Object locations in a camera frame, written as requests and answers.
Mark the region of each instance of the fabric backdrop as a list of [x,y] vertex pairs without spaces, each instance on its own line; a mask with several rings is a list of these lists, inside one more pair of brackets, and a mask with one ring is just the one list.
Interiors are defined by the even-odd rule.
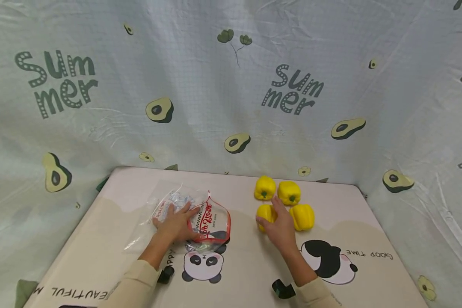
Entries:
[[462,0],[0,0],[0,307],[115,166],[357,185],[460,308]]

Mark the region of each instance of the human hand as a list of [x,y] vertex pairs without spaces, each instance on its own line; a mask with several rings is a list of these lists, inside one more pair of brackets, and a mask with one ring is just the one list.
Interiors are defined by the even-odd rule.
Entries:
[[166,219],[163,222],[157,218],[152,219],[157,232],[140,255],[139,260],[147,261],[157,270],[167,250],[174,242],[196,240],[201,236],[201,234],[188,229],[188,220],[199,211],[198,207],[189,211],[190,205],[191,203],[188,202],[180,211],[175,213],[175,205],[170,204]]
[[296,246],[293,218],[276,195],[272,198],[272,206],[277,213],[277,219],[274,223],[270,223],[265,218],[259,216],[255,217],[255,220],[261,224],[269,240],[283,256],[289,252],[297,252],[298,246]]
[[178,212],[175,213],[175,205],[168,206],[168,212],[163,222],[152,218],[152,223],[157,228],[156,235],[169,241],[169,243],[182,242],[186,240],[196,240],[201,234],[188,229],[188,220],[195,216],[200,210],[199,207],[193,208],[189,211],[190,202]]

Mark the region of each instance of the sleeve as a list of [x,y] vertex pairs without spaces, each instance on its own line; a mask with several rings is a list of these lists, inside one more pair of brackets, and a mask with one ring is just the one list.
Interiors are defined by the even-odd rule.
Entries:
[[311,282],[298,287],[295,285],[296,294],[299,302],[305,308],[340,308],[341,303],[338,302],[334,295],[326,287],[321,278],[312,280]]
[[159,272],[144,260],[136,260],[98,308],[146,308]]

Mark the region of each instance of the clear plastic bag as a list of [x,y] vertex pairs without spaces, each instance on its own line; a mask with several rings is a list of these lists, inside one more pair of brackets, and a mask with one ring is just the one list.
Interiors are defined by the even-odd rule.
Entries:
[[202,234],[197,241],[176,244],[172,250],[178,254],[196,250],[199,253],[214,252],[224,244],[230,235],[231,217],[229,212],[210,198],[209,192],[159,181],[143,207],[138,223],[124,247],[126,253],[142,253],[151,240],[156,227],[152,218],[163,222],[170,204],[175,206],[175,212],[181,210],[187,202],[190,209],[200,207],[201,210],[188,221],[188,228]]

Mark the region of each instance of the bell pepper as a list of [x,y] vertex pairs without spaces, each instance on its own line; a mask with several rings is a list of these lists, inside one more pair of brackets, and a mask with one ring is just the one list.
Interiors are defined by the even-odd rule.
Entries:
[[301,189],[298,184],[292,181],[280,182],[277,189],[277,196],[284,205],[296,205],[301,200]]
[[[277,213],[275,212],[274,207],[270,204],[260,205],[259,208],[257,209],[257,216],[265,218],[270,223],[275,222],[275,220],[277,219]],[[261,224],[258,224],[258,225],[259,225],[260,231],[265,232]]]
[[308,204],[298,204],[289,209],[296,231],[310,230],[315,224],[315,213]]
[[275,182],[268,176],[262,176],[255,184],[253,195],[258,200],[270,200],[275,194]]

